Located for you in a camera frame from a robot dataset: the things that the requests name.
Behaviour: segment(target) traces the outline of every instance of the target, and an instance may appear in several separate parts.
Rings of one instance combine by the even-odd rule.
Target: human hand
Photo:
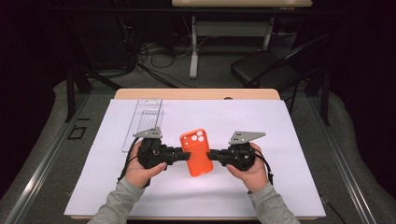
[[[142,142],[138,142],[134,145],[130,158],[134,159],[129,162],[125,173],[125,178],[128,180],[128,182],[138,188],[143,188],[150,178],[159,174],[166,167],[166,162],[163,162],[150,169],[145,169],[136,158],[137,151],[139,150],[141,144]]]
[[[256,144],[250,143],[250,145],[257,150],[262,151]],[[265,165],[259,158],[256,158],[253,166],[246,171],[240,171],[230,164],[227,164],[226,167],[233,176],[241,179],[247,189],[252,193],[262,189],[269,182],[265,171]]]

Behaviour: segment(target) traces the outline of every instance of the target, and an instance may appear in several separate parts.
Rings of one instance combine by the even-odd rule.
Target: gray sweatshirt
[[[117,184],[116,190],[107,195],[106,203],[89,223],[126,223],[134,204],[144,191],[145,189],[130,184],[124,177]],[[300,223],[270,183],[255,193],[249,193],[248,197],[261,223]]]

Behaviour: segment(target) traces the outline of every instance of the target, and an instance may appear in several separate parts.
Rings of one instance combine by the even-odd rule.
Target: orange phone case
[[[191,176],[203,175],[213,170],[213,162],[206,155],[210,149],[204,129],[183,133],[180,144],[184,152],[191,153],[187,160]]]

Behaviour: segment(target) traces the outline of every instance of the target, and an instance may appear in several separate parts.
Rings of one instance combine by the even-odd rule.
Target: chair leg
[[[289,114],[290,115],[291,115],[291,112],[293,110],[294,100],[295,100],[296,95],[297,95],[297,89],[298,89],[298,83],[294,86],[293,95],[291,96],[291,102],[290,102],[290,107],[289,107]]]

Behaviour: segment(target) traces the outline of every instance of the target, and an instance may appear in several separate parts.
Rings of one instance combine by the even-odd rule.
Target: desk
[[[173,0],[174,7],[311,7],[311,0]],[[262,50],[268,50],[274,18],[269,21],[197,21],[192,16],[190,78],[197,78],[198,35],[263,36]]]
[[[177,146],[179,135],[186,130],[191,131],[193,127],[207,130],[211,148],[227,147],[227,142],[236,129],[245,130],[250,127],[249,131],[252,132],[257,132],[258,127],[265,129],[265,138],[254,142],[267,147],[263,152],[275,172],[276,189],[283,195],[285,203],[299,218],[325,216],[288,110],[284,102],[278,100],[276,91],[262,89],[119,90],[110,103],[92,144],[78,184],[64,212],[67,216],[93,216],[106,201],[107,194],[115,188],[125,160],[125,153],[120,150],[121,145],[129,127],[128,120],[132,119],[131,109],[133,111],[137,103],[137,100],[124,99],[148,96],[163,98],[163,143],[168,146]],[[201,97],[207,100],[189,100]],[[241,100],[216,100],[224,97]],[[249,118],[255,118],[255,122],[249,122]],[[186,163],[175,162],[167,171],[151,180],[151,185],[135,205],[129,218],[255,219],[254,209],[243,183],[232,177],[219,162],[214,162],[214,166],[214,170],[208,174],[190,177]],[[196,207],[192,210],[193,213],[191,209],[186,211],[186,208],[192,206]]]

